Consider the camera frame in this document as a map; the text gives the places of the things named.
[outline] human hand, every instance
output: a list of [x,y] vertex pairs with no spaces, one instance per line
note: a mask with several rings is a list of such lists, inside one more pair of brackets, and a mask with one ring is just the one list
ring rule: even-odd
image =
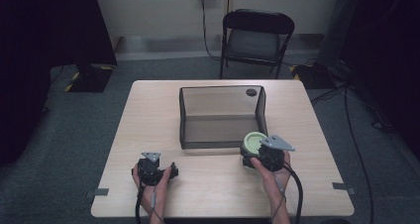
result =
[[[284,161],[287,163],[287,166],[290,165],[290,153],[288,151],[284,151]],[[251,158],[251,163],[262,177],[263,189],[265,190],[269,200],[271,222],[274,224],[290,223],[285,205],[284,193],[280,191],[276,183],[277,179],[285,191],[287,183],[290,179],[289,171],[282,168],[281,170],[271,172],[256,158]]]
[[[171,167],[164,170],[163,176],[156,186],[146,186],[142,183],[137,170],[138,165],[136,164],[133,169],[133,181],[136,184],[137,190],[140,190],[140,186],[144,188],[141,205],[148,213],[151,224],[162,223],[166,206],[166,188],[170,177]],[[155,207],[152,207],[154,193],[156,200]]]

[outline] beige wall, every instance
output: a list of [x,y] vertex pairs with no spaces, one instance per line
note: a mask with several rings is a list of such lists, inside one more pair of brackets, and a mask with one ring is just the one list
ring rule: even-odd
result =
[[[200,0],[98,0],[112,37],[202,37]],[[228,0],[205,0],[207,35],[222,34]],[[324,34],[335,0],[230,0],[230,9],[250,8],[284,13],[295,34]]]

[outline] clear plastic box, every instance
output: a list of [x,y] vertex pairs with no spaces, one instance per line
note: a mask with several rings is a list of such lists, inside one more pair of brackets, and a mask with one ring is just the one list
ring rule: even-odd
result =
[[180,88],[181,147],[238,148],[250,132],[267,134],[265,97],[260,85]]

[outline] table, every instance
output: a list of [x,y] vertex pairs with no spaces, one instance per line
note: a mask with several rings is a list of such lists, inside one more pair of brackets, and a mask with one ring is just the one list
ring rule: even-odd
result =
[[[354,212],[334,158],[297,80],[143,80],[133,84],[96,196],[95,217],[134,216],[136,186],[130,169],[142,152],[161,152],[160,167],[175,162],[179,176],[168,185],[165,217],[269,217],[260,177],[240,163],[239,149],[183,150],[179,144],[179,88],[185,86],[261,85],[266,92],[268,133],[296,148],[291,165],[304,190],[302,216],[349,216]],[[287,209],[294,215],[298,191],[293,178],[286,190]]]

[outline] black cable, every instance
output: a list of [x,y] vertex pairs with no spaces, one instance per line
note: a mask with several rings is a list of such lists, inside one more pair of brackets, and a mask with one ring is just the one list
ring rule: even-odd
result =
[[143,198],[143,193],[145,192],[145,188],[146,188],[146,185],[142,186],[140,184],[139,193],[137,194],[137,202],[136,202],[136,210],[135,211],[136,211],[136,222],[138,224],[142,223],[141,220],[140,220],[139,210],[140,210],[140,205],[142,203],[142,198]]
[[227,6],[227,8],[226,8],[226,14],[228,14],[229,13],[229,9],[231,8],[231,0],[228,0],[228,6]]
[[294,180],[296,181],[296,185],[297,185],[297,189],[299,191],[299,200],[297,203],[297,210],[296,210],[296,216],[295,216],[295,223],[299,224],[300,222],[300,216],[302,213],[302,204],[303,204],[303,187],[302,187],[302,183],[300,182],[299,177],[297,176],[296,172],[287,167],[287,166],[283,166],[284,169],[286,169],[288,172],[290,172],[290,175],[294,178]]
[[206,46],[206,52],[207,52],[207,54],[208,54],[211,58],[213,58],[214,60],[220,60],[220,58],[219,58],[219,57],[217,57],[217,56],[213,56],[213,55],[210,53],[210,51],[209,51],[209,49],[208,49],[208,47],[207,47],[207,36],[206,36],[206,13],[205,13],[205,10],[204,10],[204,0],[201,0],[201,6],[202,6],[202,8],[203,8],[203,34],[204,34],[204,45]]
[[154,187],[154,195],[152,196],[152,212],[157,216],[157,218],[160,221],[160,223],[163,223],[164,224],[163,219],[161,219],[161,217],[158,215],[157,211],[155,210],[155,204],[156,204],[156,193],[155,193],[155,190],[156,190],[156,188],[157,187],[156,187],[156,184],[155,184],[155,187]]
[[352,135],[352,139],[353,139],[353,142],[355,144],[356,151],[358,152],[358,157],[359,157],[359,160],[361,161],[362,169],[364,171],[365,179],[367,181],[367,191],[368,191],[368,197],[369,197],[369,202],[370,202],[370,220],[369,220],[368,223],[372,224],[373,223],[373,196],[372,196],[371,187],[370,187],[370,180],[368,178],[368,172],[367,172],[367,169],[365,167],[364,160],[362,159],[362,154],[361,154],[361,151],[359,150],[359,145],[356,142],[355,133],[354,133],[353,127],[352,127],[352,122],[350,121],[349,108],[348,108],[348,104],[347,104],[347,89],[348,88],[349,88],[349,86],[346,86],[345,92],[344,92],[344,94],[345,94],[344,103],[345,103],[345,107],[346,107],[347,121],[349,123],[350,133]]
[[311,99],[312,106],[315,106],[317,104],[317,102],[319,102],[319,101],[325,101],[325,100],[331,99],[331,98],[339,95],[343,91],[344,86],[345,85],[339,86],[337,88],[334,88],[330,91],[327,91],[327,92],[319,95],[318,97],[316,97],[314,99]]
[[281,202],[283,202],[284,197],[285,197],[285,194],[284,194],[284,192],[282,192],[282,191],[281,191],[281,199],[280,199],[280,203],[278,203],[278,206],[277,206],[277,208],[275,209],[274,214],[272,214],[272,216],[271,216],[271,221],[270,221],[270,222],[272,222],[272,219],[274,219],[275,215],[276,215],[276,214],[277,214],[277,212],[278,212],[278,209],[280,209]]

